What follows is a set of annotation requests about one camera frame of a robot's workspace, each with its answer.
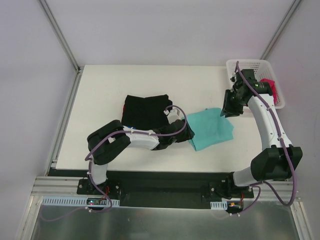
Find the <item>white plastic basket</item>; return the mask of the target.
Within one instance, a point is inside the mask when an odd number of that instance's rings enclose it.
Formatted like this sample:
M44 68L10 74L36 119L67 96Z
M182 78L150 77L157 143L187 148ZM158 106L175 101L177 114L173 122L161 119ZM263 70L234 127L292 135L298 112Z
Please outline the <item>white plastic basket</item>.
M285 99L279 81L273 71L271 64L267 60L261 59L229 59L226 61L227 76L230 79L235 70L236 62L239 61L240 69L251 69L254 71L255 78L258 81L271 83L273 92L274 106L276 109L285 107Z

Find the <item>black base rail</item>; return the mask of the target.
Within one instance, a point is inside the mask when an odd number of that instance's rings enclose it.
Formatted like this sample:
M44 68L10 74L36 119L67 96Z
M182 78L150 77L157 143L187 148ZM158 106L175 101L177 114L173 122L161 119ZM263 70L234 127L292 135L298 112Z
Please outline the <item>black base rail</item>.
M122 207L208 209L211 203L254 199L252 187L237 187L230 173L109 170L102 183L91 183L86 170L51 169L50 177L78 177L77 195L118 200Z

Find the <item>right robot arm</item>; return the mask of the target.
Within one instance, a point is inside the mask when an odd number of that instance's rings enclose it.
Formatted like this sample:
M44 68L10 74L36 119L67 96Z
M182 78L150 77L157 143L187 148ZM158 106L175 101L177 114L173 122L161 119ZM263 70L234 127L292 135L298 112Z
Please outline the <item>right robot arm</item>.
M237 197L243 187L257 182L282 181L292 177L302 159L299 146L293 146L277 115L273 91L268 82L258 81L253 69L236 68L230 79L233 83L224 95L220 115L225 118L237 117L248 107L255 119L262 151L250 166L232 174L232 181L225 184L225 192Z

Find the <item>right aluminium frame post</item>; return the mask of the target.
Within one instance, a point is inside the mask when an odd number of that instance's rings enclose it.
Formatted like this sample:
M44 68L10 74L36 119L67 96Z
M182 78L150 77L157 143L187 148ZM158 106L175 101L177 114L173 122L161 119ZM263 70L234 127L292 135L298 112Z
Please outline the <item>right aluminium frame post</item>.
M267 60L270 54L272 53L273 49L275 48L276 44L280 40L281 36L285 32L287 26L289 25L290 21L293 19L294 15L300 8L301 4L304 0L293 0L287 9L286 13L284 14L282 20L280 21L278 27L276 28L275 32L273 33L271 39L269 40L268 44L266 45L264 51L260 56L260 60Z

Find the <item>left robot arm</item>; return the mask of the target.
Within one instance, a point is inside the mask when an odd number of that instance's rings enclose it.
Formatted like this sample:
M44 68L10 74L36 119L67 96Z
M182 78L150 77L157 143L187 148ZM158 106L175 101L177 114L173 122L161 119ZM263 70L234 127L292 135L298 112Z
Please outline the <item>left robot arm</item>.
M191 140L195 133L185 119L151 130L129 128L113 120L87 137L88 188L99 195L105 191L108 164L127 148L165 150L174 143Z

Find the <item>pink t shirt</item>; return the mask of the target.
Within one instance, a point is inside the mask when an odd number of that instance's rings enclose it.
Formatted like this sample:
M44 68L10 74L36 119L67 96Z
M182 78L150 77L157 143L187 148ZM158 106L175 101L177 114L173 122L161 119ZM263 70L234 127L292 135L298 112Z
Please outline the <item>pink t shirt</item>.
M273 80L270 80L267 78L261 79L260 82L265 82L270 85L271 90L272 90L273 102L274 102L274 104L276 104L277 103L277 90L276 90L275 82Z

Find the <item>teal t shirt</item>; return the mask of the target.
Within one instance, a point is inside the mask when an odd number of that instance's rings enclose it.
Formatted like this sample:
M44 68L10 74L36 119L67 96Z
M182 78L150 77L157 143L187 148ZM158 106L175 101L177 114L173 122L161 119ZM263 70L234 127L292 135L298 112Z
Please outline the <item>teal t shirt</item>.
M206 108L187 115L187 122L194 132L189 143L196 152L234 139L234 126L221 116L221 111L220 108Z

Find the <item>left aluminium frame post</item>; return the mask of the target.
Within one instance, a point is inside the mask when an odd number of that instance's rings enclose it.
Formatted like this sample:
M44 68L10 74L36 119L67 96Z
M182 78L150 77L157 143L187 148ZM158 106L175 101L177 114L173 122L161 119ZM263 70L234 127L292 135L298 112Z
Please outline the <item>left aluminium frame post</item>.
M52 28L55 37L57 38L62 50L64 51L67 59L69 60L70 64L72 65L73 69L76 73L81 71L81 66L79 65L78 61L76 60L60 26L58 21L56 20L53 11L51 10L48 2L46 0L38 0L37 1L49 22L50 27Z

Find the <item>aluminium frame post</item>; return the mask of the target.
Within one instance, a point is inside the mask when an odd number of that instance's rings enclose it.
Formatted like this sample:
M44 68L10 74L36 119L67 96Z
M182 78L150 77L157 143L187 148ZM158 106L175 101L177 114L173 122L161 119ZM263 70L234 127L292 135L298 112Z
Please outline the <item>aluminium frame post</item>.
M271 39L269 40L268 44L266 45L264 51L260 56L260 60L267 60L270 54L272 53L273 49L275 48L276 44L280 40L281 36L285 32L287 26L289 25L290 21L293 19L294 15L300 8L301 4L304 0L293 0L287 9L286 13L284 14L282 20L280 21L278 27L276 28L275 32L273 33Z
M38 0L37 1L49 22L50 27L52 28L55 37L57 38L62 50L64 51L67 59L69 60L70 64L72 65L73 69L76 73L81 71L81 66L79 65L78 61L76 60L60 26L58 21L56 20L53 11L51 10L48 2L46 0Z

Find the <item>black t shirt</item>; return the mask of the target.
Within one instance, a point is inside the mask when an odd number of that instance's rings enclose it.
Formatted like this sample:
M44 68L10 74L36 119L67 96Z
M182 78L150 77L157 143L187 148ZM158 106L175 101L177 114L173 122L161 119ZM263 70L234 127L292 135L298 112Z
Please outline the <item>black t shirt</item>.
M169 123L164 111L166 107L171 110L172 104L166 94L150 97L127 95L121 123L126 127L144 131L167 126Z

